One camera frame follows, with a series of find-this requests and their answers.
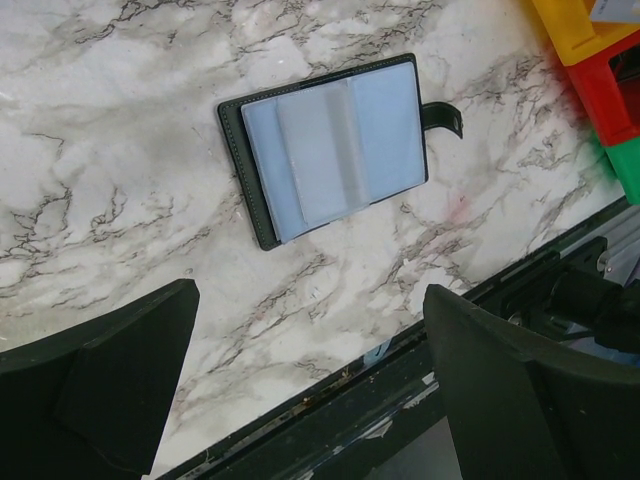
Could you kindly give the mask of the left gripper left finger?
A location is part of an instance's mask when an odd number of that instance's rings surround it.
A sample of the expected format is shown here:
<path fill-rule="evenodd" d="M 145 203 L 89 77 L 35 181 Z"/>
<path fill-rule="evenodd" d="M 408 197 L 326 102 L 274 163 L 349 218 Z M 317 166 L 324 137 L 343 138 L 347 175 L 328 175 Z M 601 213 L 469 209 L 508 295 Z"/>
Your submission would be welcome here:
<path fill-rule="evenodd" d="M 1 354 L 4 479 L 140 479 L 152 470 L 200 294 L 175 280 Z"/>

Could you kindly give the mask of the black leather card holder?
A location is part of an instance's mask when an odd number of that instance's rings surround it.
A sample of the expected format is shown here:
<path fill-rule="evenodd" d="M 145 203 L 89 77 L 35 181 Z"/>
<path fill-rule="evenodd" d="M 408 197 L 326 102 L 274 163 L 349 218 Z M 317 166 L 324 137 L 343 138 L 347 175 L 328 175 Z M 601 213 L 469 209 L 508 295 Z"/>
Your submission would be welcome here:
<path fill-rule="evenodd" d="M 217 114 L 264 251 L 426 183 L 425 131 L 463 134 L 455 106 L 422 101 L 411 53 L 231 99 Z"/>

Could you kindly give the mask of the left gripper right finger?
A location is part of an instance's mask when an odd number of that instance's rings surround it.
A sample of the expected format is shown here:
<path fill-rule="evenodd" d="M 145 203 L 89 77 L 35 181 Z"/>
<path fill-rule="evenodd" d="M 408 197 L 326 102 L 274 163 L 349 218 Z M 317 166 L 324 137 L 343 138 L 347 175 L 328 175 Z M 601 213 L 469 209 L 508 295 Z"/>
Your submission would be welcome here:
<path fill-rule="evenodd" d="M 636 479 L 639 369 L 573 350 L 441 285 L 423 304 L 465 479 Z"/>

